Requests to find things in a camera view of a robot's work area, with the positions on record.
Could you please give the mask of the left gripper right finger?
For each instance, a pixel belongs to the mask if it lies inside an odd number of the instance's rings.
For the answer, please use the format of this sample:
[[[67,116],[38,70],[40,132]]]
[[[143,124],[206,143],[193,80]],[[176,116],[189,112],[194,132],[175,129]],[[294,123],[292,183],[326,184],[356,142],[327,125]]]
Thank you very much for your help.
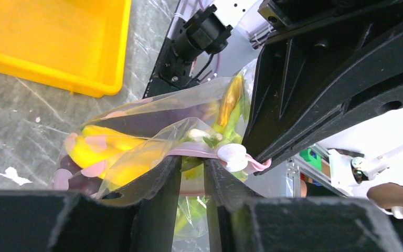
[[[256,193],[204,161],[211,251],[403,251],[388,217],[367,200]]]

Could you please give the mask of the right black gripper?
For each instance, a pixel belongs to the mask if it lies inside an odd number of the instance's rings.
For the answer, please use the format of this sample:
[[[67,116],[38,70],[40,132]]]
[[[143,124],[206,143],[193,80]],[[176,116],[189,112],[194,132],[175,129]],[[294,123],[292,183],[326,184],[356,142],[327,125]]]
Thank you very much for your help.
[[[243,145],[280,164],[403,108],[403,1],[264,1],[274,27],[256,64]]]

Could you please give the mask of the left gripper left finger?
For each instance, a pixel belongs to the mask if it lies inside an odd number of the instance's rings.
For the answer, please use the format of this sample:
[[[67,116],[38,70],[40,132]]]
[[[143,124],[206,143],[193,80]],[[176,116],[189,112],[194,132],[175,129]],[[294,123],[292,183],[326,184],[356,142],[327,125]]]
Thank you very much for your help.
[[[179,156],[94,199],[77,191],[0,191],[0,251],[170,251]]]

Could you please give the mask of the purple toy eggplant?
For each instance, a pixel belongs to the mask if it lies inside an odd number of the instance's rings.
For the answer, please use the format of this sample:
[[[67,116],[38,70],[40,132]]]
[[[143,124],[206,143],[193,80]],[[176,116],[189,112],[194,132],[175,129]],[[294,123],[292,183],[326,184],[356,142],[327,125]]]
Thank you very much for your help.
[[[82,190],[89,195],[95,194],[109,168],[124,152],[186,118],[210,120],[216,116],[217,110],[216,101],[146,113],[122,109],[84,123],[64,140],[65,154],[60,157],[52,186],[56,190]]]

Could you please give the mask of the yellow plastic tray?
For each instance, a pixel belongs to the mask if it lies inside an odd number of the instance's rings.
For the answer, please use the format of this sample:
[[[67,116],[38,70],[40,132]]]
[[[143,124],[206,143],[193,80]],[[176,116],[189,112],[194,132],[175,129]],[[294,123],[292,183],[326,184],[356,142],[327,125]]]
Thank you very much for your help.
[[[91,97],[122,88],[130,1],[0,1],[0,73]]]

